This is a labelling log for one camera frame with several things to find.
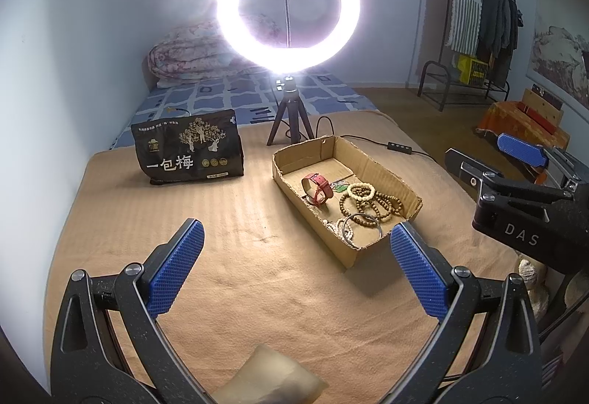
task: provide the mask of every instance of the red watch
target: red watch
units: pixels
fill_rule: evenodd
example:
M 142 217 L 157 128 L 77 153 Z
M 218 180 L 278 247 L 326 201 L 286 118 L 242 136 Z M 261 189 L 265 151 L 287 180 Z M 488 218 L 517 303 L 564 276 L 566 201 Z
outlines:
M 314 206 L 320 206 L 329 198 L 334 197 L 334 190 L 329 181 L 319 173 L 311 173 L 301 180 L 304 192 L 308 196 L 308 201 Z

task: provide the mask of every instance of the printed tree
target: printed tree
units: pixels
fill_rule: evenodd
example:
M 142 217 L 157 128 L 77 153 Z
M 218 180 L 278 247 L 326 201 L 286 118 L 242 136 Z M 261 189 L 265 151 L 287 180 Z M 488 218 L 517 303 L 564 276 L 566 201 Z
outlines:
M 180 142 L 188 145 L 192 153 L 194 153 L 195 143 L 213 142 L 208 147 L 208 150 L 216 152 L 219 149 L 219 141 L 225 138 L 225 136 L 225 132 L 219 129 L 218 126 L 208 124 L 201 118 L 197 118 L 185 131 L 180 133 Z
M 220 140 L 225 138 L 225 136 L 227 136 L 227 135 L 225 134 L 225 132 L 223 130 L 219 129 L 218 126 L 205 123 L 204 124 L 204 136 L 207 141 L 213 142 L 213 144 L 208 147 L 208 150 L 213 151 L 213 152 L 217 152 L 219 149 Z

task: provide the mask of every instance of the gold logo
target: gold logo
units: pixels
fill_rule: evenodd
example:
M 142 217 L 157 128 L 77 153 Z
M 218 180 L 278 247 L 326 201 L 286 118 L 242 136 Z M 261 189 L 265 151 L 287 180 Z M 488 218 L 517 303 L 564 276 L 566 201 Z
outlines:
M 149 145 L 149 152 L 150 153 L 154 153 L 156 151 L 160 150 L 160 143 L 157 142 L 157 140 L 154 138 L 152 139 L 149 143 L 147 143 Z

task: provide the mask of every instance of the open cardboard box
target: open cardboard box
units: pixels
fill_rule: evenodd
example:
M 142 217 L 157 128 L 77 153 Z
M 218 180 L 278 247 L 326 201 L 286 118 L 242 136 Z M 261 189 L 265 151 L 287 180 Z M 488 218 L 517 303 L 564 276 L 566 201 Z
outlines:
M 370 183 L 377 191 L 401 200 L 402 216 L 394 215 L 381 223 L 382 239 L 376 228 L 365 228 L 349 220 L 354 232 L 354 246 L 350 246 L 323 223 L 324 219 L 336 222 L 343 217 L 339 209 L 342 193 L 334 192 L 334 197 L 320 207 L 308 204 L 301 180 L 310 173 L 319 173 L 330 183 L 338 180 Z M 412 221 L 422 207 L 422 199 L 401 178 L 338 136 L 322 137 L 277 151 L 273 157 L 273 175 L 282 191 L 346 268 L 354 266 L 370 247 L 381 241 L 388 243 L 393 227 L 403 221 Z M 357 212 L 351 199 L 346 200 L 345 206 L 347 210 Z

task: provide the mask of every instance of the tripod leg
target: tripod leg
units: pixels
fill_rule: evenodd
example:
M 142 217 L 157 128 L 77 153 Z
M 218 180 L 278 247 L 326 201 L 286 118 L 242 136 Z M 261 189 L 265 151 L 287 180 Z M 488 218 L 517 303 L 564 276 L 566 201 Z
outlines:
M 290 142 L 296 145 L 300 143 L 299 105 L 296 101 L 289 100 L 286 106 L 289 111 Z
M 285 111 L 286 111 L 286 102 L 284 100 L 282 100 L 282 102 L 278 106 L 278 111 L 276 112 L 276 119 L 274 120 L 274 124 L 272 125 L 272 131 L 270 132 L 270 136 L 268 137 L 268 142 L 266 143 L 267 146 L 272 146 L 272 144 L 274 143 L 276 133 L 278 132 L 278 128 L 281 126 L 282 117 L 285 115 Z
M 301 99 L 299 99 L 299 115 L 303 121 L 304 129 L 307 131 L 308 139 L 313 140 L 315 138 L 313 136 L 313 129 L 311 128 L 311 123 L 308 121 L 307 110 L 304 109 L 304 103 Z

